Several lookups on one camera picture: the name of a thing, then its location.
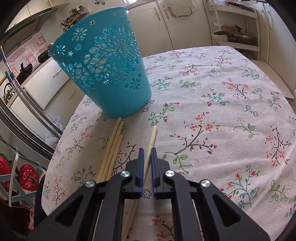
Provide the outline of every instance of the bundle of chopsticks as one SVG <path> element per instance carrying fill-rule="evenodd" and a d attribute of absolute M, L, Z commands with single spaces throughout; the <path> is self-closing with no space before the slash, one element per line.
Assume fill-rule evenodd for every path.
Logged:
<path fill-rule="evenodd" d="M 123 138 L 123 136 L 120 134 L 122 127 L 123 127 L 123 121 L 119 117 L 116 121 L 116 124 L 115 124 L 113 131 L 112 131 L 112 134 L 107 141 L 107 145 L 106 145 L 106 148 L 105 148 L 103 156 L 102 156 L 102 161 L 100 162 L 100 165 L 99 165 L 99 168 L 97 171 L 97 175 L 96 175 L 96 179 L 95 179 L 96 183 L 108 181 L 112 176 L 113 167 L 116 162 L 117 154 L 118 154 L 120 144 L 121 144 L 121 141 Z M 151 149 L 154 147 L 156 133 L 157 133 L 157 127 L 153 126 L 152 135 L 149 140 L 149 145 L 148 145 L 145 160 L 144 160 L 143 182 L 145 181 L 145 177 L 146 177 L 147 170 L 149 167 Z M 127 219 L 126 219 L 125 224 L 122 229 L 121 241 L 126 241 L 126 238 L 127 238 L 127 235 L 128 235 L 128 232 L 131 227 L 132 220 L 133 220 L 133 216 L 134 216 L 136 208 L 137 208 L 138 201 L 139 201 L 139 199 L 132 200 Z"/>

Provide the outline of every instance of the blue plastic basket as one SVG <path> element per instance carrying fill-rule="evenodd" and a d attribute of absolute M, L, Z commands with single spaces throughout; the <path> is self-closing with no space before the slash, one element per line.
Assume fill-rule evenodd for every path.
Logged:
<path fill-rule="evenodd" d="M 134 114 L 151 97 L 125 7 L 78 22 L 55 41 L 49 55 L 110 118 Z"/>

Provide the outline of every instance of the tablecloth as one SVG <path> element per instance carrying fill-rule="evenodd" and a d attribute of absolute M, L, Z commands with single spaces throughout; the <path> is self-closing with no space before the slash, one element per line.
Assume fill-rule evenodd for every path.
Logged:
<path fill-rule="evenodd" d="M 114 173 L 147 148 L 157 125 L 155 147 L 172 170 L 188 180 L 210 180 L 275 240 L 296 204 L 296 116 L 283 94 L 227 46 L 170 51 L 144 64 L 152 96 L 124 119 Z M 84 97 L 48 166 L 46 214 L 94 179 L 115 122 Z M 128 240 L 174 240 L 170 201 L 152 193 L 149 168 Z"/>

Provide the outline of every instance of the red slipper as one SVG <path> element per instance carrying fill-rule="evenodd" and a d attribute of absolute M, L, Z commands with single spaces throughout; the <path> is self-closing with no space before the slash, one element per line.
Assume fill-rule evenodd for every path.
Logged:
<path fill-rule="evenodd" d="M 0 156 L 0 175 L 11 174 L 10 165 L 6 162 L 6 160 Z M 10 181 L 2 182 L 1 183 L 4 189 L 8 192 L 9 191 L 9 184 Z"/>
<path fill-rule="evenodd" d="M 27 191 L 33 192 L 37 190 L 39 178 L 31 165 L 25 164 L 20 168 L 19 184 L 22 189 Z"/>

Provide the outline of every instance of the triangular hole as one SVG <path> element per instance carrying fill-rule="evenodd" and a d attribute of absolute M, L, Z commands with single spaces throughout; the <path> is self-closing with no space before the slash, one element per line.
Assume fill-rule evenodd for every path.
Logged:
<path fill-rule="evenodd" d="M 83 196 L 78 196 L 72 203 L 68 205 L 60 214 L 57 216 L 56 221 L 67 227 L 70 227 L 74 221 L 76 213 L 80 207 Z"/>
<path fill-rule="evenodd" d="M 213 195 L 213 199 L 225 227 L 240 221 L 240 217 L 218 195 Z"/>

